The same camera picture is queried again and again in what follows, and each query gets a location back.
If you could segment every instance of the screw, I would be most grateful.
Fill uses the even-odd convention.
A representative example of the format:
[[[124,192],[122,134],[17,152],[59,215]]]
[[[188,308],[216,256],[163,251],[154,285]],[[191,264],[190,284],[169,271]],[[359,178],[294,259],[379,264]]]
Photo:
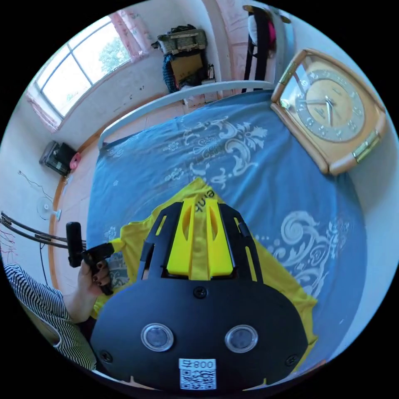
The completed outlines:
[[[207,296],[208,292],[205,287],[196,287],[193,294],[196,298],[203,299]]]
[[[106,350],[103,350],[100,352],[100,358],[105,363],[112,363],[112,360],[113,360],[112,356]]]
[[[286,366],[291,367],[298,361],[297,355],[291,355],[286,360]]]

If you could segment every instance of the yellow robot part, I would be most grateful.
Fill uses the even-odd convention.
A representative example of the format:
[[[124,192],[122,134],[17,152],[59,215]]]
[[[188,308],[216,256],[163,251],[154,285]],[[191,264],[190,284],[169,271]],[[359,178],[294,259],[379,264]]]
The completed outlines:
[[[175,239],[167,262],[167,271],[174,276],[190,278],[194,233],[195,199],[183,201]]]
[[[233,263],[216,199],[206,199],[209,278],[229,276]]]

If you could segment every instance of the hand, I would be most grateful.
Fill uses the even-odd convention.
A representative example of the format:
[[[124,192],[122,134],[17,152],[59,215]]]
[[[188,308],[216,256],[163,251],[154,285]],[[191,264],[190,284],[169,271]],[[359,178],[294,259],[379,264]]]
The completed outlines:
[[[107,262],[101,261],[97,263],[97,269],[97,273],[93,275],[90,266],[82,261],[78,274],[78,290],[80,293],[94,297],[102,294],[101,286],[105,286],[110,282]]]

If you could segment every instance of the qr code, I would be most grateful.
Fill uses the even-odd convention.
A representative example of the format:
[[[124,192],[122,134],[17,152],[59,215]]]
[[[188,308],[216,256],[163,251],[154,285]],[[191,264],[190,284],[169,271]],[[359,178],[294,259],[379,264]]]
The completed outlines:
[[[216,370],[180,369],[181,389],[216,389]]]

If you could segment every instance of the label sticker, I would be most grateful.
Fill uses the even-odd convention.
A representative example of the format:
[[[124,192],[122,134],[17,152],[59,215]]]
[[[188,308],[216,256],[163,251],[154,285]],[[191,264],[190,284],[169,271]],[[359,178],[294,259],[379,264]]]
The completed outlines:
[[[179,359],[180,388],[216,389],[215,359]]]

